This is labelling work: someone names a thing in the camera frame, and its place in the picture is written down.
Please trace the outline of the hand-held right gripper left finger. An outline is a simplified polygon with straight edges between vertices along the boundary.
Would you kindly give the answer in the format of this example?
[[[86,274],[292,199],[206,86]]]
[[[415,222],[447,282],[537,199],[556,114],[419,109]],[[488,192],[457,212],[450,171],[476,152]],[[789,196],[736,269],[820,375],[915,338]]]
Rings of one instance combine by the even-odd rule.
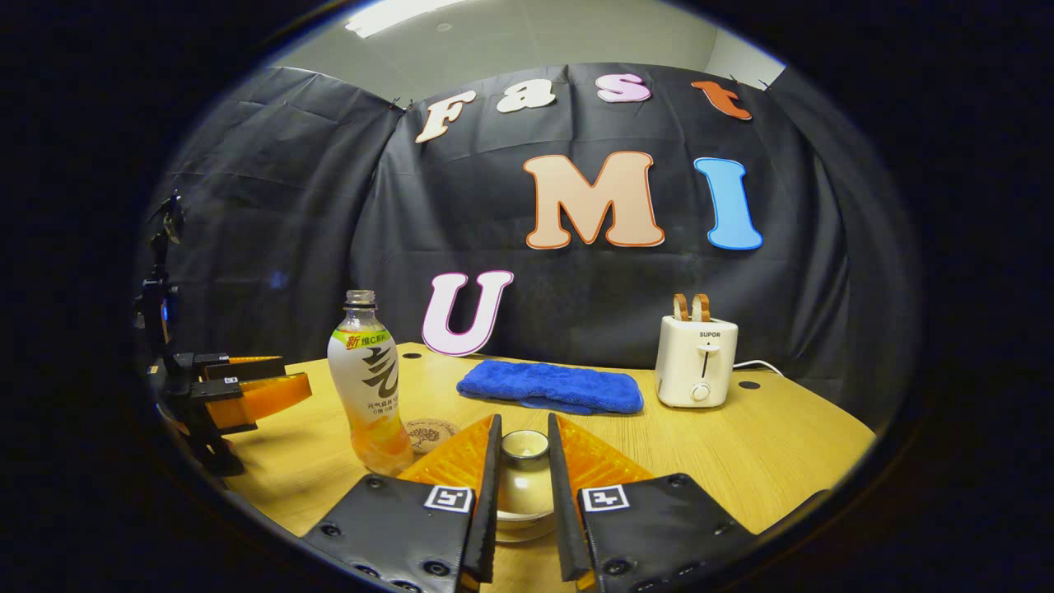
[[[404,470],[369,474],[302,540],[383,592],[477,592],[496,554],[500,414]]]

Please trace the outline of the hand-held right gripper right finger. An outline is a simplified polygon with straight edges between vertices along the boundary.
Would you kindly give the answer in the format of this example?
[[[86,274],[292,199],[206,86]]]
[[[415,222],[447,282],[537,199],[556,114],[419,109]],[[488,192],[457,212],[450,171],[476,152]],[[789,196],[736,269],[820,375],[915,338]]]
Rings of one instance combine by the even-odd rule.
[[[561,578],[580,592],[702,592],[757,536],[685,473],[655,476],[548,417]]]

